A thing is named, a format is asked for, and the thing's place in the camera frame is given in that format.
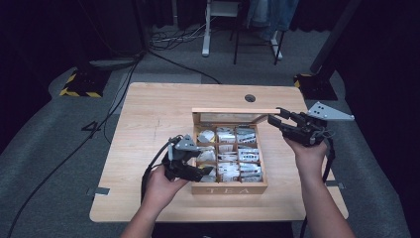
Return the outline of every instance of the chair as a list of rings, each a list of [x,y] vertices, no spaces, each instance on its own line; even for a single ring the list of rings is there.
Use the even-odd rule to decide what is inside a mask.
[[[278,62],[278,57],[280,56],[280,48],[281,48],[281,44],[283,42],[283,38],[284,38],[284,31],[281,31],[281,36],[280,36],[280,41],[279,43],[277,43],[277,40],[274,36],[274,38],[271,41],[267,41],[262,43],[254,43],[254,44],[244,44],[240,42],[240,35],[241,32],[255,32],[255,31],[260,31],[262,28],[258,28],[258,27],[252,27],[249,26],[248,28],[246,26],[244,26],[244,22],[247,19],[247,15],[248,15],[248,11],[250,9],[250,3],[249,0],[243,0],[239,5],[238,5],[238,14],[237,14],[237,18],[236,18],[236,23],[235,23],[235,29],[232,31],[231,33],[231,40],[233,37],[233,34],[236,33],[236,42],[235,42],[235,57],[234,57],[234,64],[237,63],[237,58],[238,58],[238,47],[239,46],[249,46],[249,47],[261,47],[261,46],[265,46],[265,47],[271,47],[275,49],[275,59],[274,59],[274,65],[277,65]]]

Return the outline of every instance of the table top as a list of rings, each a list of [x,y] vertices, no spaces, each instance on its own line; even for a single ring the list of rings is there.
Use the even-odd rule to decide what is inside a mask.
[[[253,95],[256,101],[246,101],[247,94]],[[140,206],[142,176],[146,167],[169,137],[192,135],[191,110],[194,107],[282,107],[292,112],[307,111],[303,97],[295,87],[132,83],[98,184],[110,188],[110,191],[108,195],[95,196],[90,211],[93,221],[131,220]],[[157,221],[302,220],[305,209],[294,154],[279,130],[266,121],[261,122],[258,129],[268,181],[264,194],[193,195],[189,183],[178,192]],[[334,180],[333,173],[328,180]],[[343,215],[348,217],[340,190],[336,186],[328,188]]]

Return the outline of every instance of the forearm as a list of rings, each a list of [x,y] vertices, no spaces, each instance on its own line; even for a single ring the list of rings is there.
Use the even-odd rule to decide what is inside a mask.
[[[355,237],[321,178],[301,177],[302,197],[313,237]]]
[[[154,231],[155,222],[158,218],[159,211],[141,206],[137,213],[124,230],[121,238],[150,238]]]

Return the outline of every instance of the person's right hand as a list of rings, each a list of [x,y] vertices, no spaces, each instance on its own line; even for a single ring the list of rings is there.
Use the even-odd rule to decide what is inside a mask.
[[[284,138],[295,154],[296,166],[301,177],[322,180],[322,163],[327,152],[327,145],[322,142],[317,146],[304,147]]]

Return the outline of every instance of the hanging clothing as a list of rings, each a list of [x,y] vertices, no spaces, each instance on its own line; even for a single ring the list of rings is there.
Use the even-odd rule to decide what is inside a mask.
[[[288,31],[299,0],[250,0],[247,27],[264,27],[260,37],[271,40],[276,31]]]

